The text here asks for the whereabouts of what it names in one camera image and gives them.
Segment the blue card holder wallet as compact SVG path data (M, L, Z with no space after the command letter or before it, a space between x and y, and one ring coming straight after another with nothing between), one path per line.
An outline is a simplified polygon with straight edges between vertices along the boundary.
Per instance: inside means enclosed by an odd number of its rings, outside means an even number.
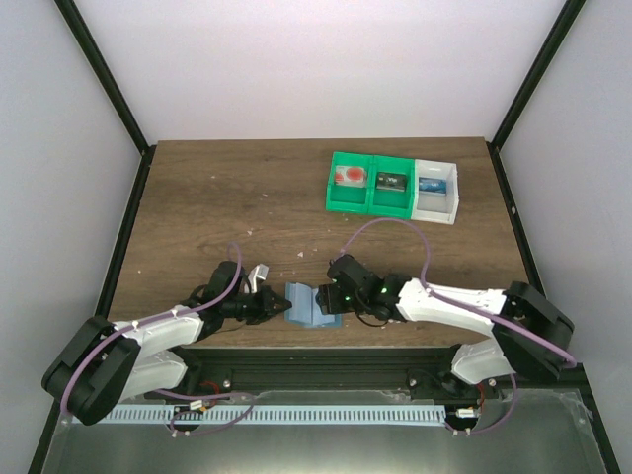
M284 320L305 329L340 328L341 314L324 314L317 303L318 289L298 282L285 285L285 299L291 307L284 312Z

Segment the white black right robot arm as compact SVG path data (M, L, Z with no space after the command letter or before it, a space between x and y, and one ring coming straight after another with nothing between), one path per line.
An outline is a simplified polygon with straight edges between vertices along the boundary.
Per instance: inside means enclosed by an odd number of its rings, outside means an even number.
M574 323L528 283L487 290L441 286L405 274L379 276L351 255L332 261L327 276L329 283L315 295L325 314L437 323L483 336L480 343L459 345L439 372L439 388L449 397L501 376L554 383L576 365L568 352Z

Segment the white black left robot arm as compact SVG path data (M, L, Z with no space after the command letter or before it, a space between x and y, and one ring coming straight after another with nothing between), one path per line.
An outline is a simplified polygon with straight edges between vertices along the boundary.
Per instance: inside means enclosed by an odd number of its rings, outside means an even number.
M149 392L194 397L202 376L187 345L215 334L228 319L259 325L291 308L266 285L267 273L263 264L246 272L223 261L208 283L164 313L134 321L88 319L44 373L43 390L86 426Z

